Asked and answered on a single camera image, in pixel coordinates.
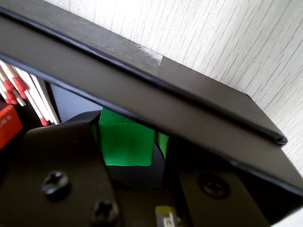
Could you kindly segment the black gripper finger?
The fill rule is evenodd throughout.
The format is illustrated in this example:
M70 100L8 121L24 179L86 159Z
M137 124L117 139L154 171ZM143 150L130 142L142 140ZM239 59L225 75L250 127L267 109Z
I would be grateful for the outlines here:
M223 159L179 137L106 137L126 227L267 227L265 215Z
M3 227L122 227L94 126L100 111L28 131L0 185Z

